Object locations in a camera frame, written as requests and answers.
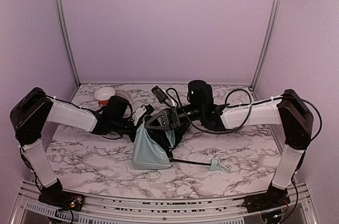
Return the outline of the mint green folding umbrella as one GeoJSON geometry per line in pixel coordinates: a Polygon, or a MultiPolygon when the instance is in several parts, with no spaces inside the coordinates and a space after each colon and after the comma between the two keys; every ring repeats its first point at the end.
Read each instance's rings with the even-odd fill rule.
{"type": "Polygon", "coordinates": [[[230,172],[230,168],[217,159],[209,162],[194,162],[174,158],[172,151],[179,145],[188,125],[174,130],[151,130],[145,128],[143,123],[137,130],[134,141],[132,164],[135,169],[167,169],[173,163],[185,163],[207,166],[209,171],[230,172]]]}

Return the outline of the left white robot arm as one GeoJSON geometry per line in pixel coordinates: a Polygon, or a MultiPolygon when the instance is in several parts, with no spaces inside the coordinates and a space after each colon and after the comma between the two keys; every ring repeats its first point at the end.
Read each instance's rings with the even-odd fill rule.
{"type": "Polygon", "coordinates": [[[53,137],[44,140],[48,129],[54,134],[59,127],[69,127],[102,137],[116,133],[133,141],[142,119],[153,111],[151,105],[142,105],[134,111],[130,102],[120,96],[112,96],[107,106],[91,110],[52,97],[39,87],[33,88],[11,110],[10,121],[21,158],[33,173],[40,192],[39,201],[78,212],[84,203],[82,194],[64,190],[52,169],[46,149],[53,137]]]}

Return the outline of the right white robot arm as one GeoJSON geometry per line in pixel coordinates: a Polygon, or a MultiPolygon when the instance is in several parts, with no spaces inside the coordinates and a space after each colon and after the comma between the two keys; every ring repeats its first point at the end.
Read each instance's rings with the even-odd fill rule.
{"type": "Polygon", "coordinates": [[[212,86],[203,80],[188,83],[188,104],[180,99],[174,106],[161,110],[145,122],[148,130],[170,131],[200,121],[200,131],[212,135],[226,135],[244,126],[262,124],[281,125],[285,147],[273,179],[264,193],[244,198],[243,206],[249,213],[268,210],[290,203],[287,187],[300,168],[305,151],[313,140],[314,117],[306,101],[287,89],[282,95],[246,104],[216,105],[212,86]]]}

